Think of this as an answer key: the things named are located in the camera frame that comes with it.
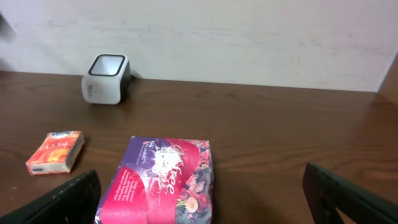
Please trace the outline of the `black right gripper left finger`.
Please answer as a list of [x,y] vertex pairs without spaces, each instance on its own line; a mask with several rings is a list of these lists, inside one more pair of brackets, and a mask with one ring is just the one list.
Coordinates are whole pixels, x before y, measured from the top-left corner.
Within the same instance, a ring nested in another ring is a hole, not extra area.
[[92,169],[1,217],[1,223],[93,224],[101,197],[101,183]]

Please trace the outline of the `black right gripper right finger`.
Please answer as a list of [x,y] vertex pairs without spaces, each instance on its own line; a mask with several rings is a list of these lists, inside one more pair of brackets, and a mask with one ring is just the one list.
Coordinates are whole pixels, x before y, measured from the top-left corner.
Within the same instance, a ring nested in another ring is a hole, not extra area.
[[397,223],[397,204],[314,163],[305,167],[302,188],[316,224],[343,223],[339,211],[356,223]]

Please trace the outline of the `pink purple floral packet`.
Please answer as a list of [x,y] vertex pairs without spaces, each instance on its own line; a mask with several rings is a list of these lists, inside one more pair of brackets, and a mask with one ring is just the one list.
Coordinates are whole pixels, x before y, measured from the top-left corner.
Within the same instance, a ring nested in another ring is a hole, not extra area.
[[208,140],[132,136],[95,223],[213,222]]

